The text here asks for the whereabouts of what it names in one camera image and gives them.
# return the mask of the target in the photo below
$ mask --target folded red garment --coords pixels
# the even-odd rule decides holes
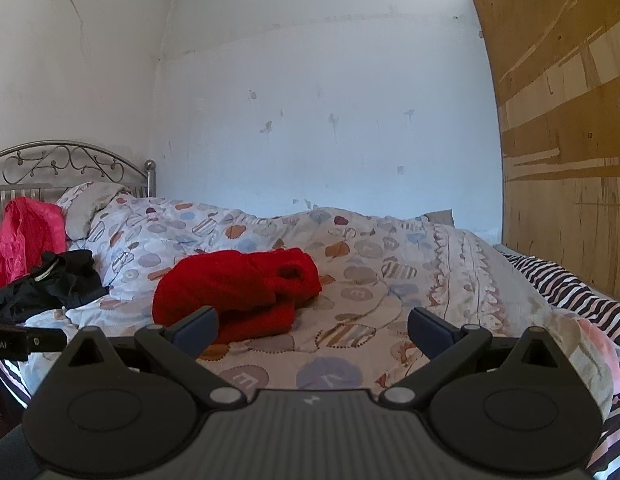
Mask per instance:
[[[154,322],[170,326],[202,306],[219,316],[215,344],[289,332],[295,308],[321,291],[312,258],[301,249],[188,256],[154,292]]]
[[[61,208],[19,196],[5,208],[0,224],[0,288],[41,264],[45,251],[66,249]]]

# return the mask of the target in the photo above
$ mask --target round silver pin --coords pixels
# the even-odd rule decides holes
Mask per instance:
[[[416,397],[416,394],[410,389],[404,386],[392,386],[384,392],[386,400],[389,400],[393,404],[406,404]]]
[[[210,399],[219,404],[232,404],[241,398],[241,392],[236,388],[222,386],[210,392]]]

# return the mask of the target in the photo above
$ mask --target beige pillow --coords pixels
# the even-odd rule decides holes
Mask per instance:
[[[429,222],[433,224],[455,226],[455,219],[452,218],[452,209],[446,209],[445,211],[434,211],[434,213],[426,213],[423,215]]]
[[[65,216],[65,232],[70,240],[83,240],[90,233],[94,215],[125,189],[111,182],[90,182],[72,200]]]

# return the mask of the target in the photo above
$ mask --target pink garment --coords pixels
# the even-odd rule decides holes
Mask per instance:
[[[603,330],[594,326],[587,319],[578,319],[577,323],[579,323],[581,330],[585,332],[597,350],[601,352],[604,361],[610,368],[614,385],[613,395],[620,394],[620,360],[616,355],[614,343],[606,336]]]
[[[43,252],[65,250],[61,208],[22,196],[15,198],[6,206],[0,224],[0,288],[40,265]]]

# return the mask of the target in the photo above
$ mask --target bed post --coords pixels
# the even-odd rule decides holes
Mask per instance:
[[[148,173],[148,196],[156,197],[156,162],[149,158],[144,167]]]

